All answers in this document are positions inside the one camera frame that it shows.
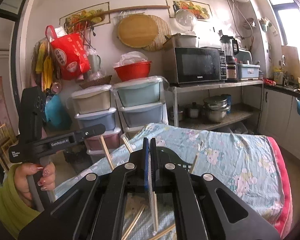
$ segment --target red bag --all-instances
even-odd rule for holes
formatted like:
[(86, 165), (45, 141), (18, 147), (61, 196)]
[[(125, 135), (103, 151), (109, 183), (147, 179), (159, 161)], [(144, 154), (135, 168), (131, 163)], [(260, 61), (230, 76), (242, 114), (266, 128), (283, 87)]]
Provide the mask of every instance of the red bag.
[(58, 38), (54, 27), (48, 25), (45, 32), (46, 37), (48, 29), (51, 30), (52, 37), (54, 38), (51, 46), (60, 65), (61, 78), (71, 80), (88, 72), (90, 70), (90, 63), (83, 48), (80, 35), (78, 33), (71, 33)]

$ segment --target microwave door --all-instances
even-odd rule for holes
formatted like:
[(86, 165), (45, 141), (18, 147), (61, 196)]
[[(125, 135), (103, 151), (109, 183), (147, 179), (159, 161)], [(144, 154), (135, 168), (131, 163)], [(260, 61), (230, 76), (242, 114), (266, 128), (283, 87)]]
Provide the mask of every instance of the microwave door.
[(178, 83), (220, 80), (217, 49), (175, 48)]

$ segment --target round cutting board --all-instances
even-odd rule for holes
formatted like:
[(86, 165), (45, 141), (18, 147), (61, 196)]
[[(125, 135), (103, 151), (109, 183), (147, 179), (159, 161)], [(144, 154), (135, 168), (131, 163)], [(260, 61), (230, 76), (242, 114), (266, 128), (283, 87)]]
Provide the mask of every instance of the round cutting board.
[(147, 15), (136, 14), (124, 18), (118, 25), (120, 41), (132, 48), (150, 45), (158, 35), (158, 26)]
[(158, 31), (158, 36), (154, 39), (154, 41), (149, 46), (146, 46), (143, 49), (149, 51), (160, 50), (162, 49), (163, 44), (167, 41), (165, 35), (171, 36), (171, 30), (167, 22), (162, 18), (156, 15), (148, 15), (148, 16), (151, 17), (156, 22), (159, 31)]

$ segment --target hand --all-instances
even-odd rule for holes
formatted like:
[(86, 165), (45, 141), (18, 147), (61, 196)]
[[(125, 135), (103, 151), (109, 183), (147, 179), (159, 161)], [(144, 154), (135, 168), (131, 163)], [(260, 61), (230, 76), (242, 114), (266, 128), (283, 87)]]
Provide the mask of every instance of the hand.
[(14, 174), (14, 185), (16, 190), (22, 201), (28, 207), (32, 207), (33, 203), (27, 181), (27, 175), (34, 175), (38, 171), (43, 171), (43, 177), (38, 181), (38, 185), (42, 186), (41, 190), (54, 190), (56, 187), (56, 168), (53, 163), (50, 163), (46, 167), (39, 164), (23, 163), (16, 168), (16, 172)]

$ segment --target screw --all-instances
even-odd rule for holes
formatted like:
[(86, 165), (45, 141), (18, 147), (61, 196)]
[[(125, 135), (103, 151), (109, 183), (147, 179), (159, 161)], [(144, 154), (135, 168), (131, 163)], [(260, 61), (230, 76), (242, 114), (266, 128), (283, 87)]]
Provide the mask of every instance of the screw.
[(124, 166), (127, 170), (132, 170), (135, 166), (133, 163), (126, 163)]
[(213, 175), (210, 173), (206, 173), (203, 175), (203, 179), (207, 180), (207, 181), (211, 181), (211, 180), (213, 180)]
[(87, 176), (86, 176), (86, 180), (88, 181), (93, 181), (97, 178), (97, 176), (94, 174), (94, 173), (89, 173)]
[(167, 170), (173, 170), (176, 166), (173, 163), (167, 163), (165, 167)]

